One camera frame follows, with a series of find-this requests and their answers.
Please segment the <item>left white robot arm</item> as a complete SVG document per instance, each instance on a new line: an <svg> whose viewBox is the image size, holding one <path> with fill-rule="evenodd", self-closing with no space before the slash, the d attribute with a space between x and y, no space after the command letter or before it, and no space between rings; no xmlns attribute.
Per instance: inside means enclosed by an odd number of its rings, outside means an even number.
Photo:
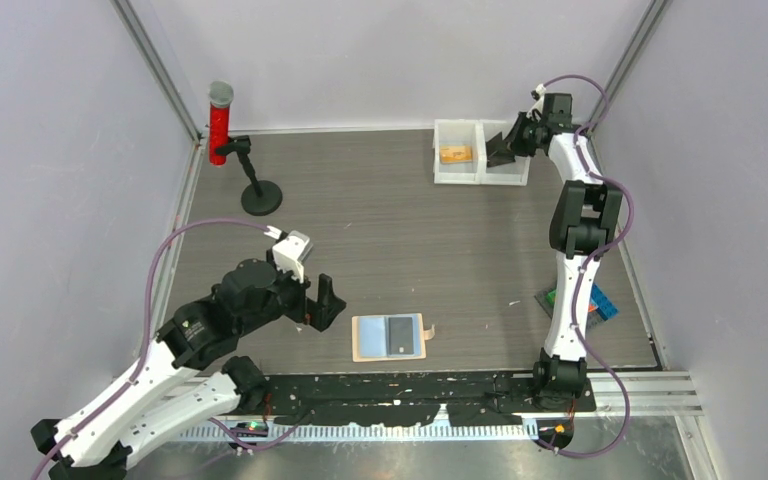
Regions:
<svg viewBox="0 0 768 480"><path fill-rule="evenodd" d="M258 412L268 382L240 338L280 318L328 329L345 310L330 276L311 283L270 261L247 259L210 293L179 307L148 348L102 394L71 416L31 429L51 479L123 479L175 434L216 415Z"/></svg>

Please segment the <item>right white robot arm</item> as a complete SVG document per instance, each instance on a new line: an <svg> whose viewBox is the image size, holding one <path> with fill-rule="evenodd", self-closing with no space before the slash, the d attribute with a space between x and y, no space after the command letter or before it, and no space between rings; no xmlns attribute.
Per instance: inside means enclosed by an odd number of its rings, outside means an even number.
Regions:
<svg viewBox="0 0 768 480"><path fill-rule="evenodd" d="M502 145L515 156L543 151L563 182L549 226L557 261L552 320L530 385L534 403L551 411L585 391L591 292L602 256L616 238L623 191L592 161L585 129L572 120L572 96L538 87L532 97L533 106L518 114Z"/></svg>

